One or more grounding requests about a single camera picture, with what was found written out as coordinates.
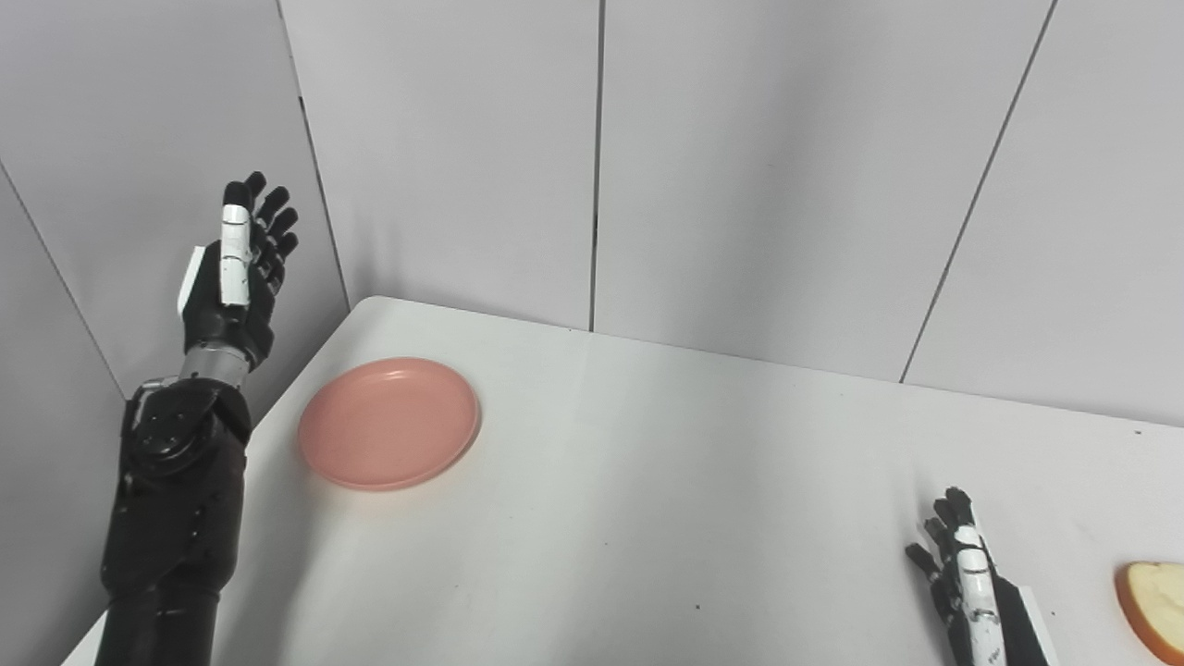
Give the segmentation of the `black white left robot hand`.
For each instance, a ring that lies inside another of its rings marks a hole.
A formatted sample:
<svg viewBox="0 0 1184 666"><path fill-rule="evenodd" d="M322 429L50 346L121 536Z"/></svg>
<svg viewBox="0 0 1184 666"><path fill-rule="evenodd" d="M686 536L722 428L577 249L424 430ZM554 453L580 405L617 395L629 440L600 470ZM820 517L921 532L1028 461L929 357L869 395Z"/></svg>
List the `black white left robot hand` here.
<svg viewBox="0 0 1184 666"><path fill-rule="evenodd" d="M260 169L226 185L218 237L195 248L179 294L186 352L232 350L251 371L268 359L297 220L288 188L270 187Z"/></svg>

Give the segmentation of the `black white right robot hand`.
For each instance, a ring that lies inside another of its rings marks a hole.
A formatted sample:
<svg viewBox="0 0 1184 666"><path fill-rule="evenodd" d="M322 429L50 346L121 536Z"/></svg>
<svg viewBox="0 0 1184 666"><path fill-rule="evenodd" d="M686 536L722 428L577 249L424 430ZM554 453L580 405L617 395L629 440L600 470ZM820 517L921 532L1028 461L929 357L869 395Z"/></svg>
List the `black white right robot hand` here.
<svg viewBox="0 0 1184 666"><path fill-rule="evenodd" d="M926 585L955 665L1055 665L1057 658L1035 598L998 572L972 500L944 489L922 523L935 549L905 547Z"/></svg>

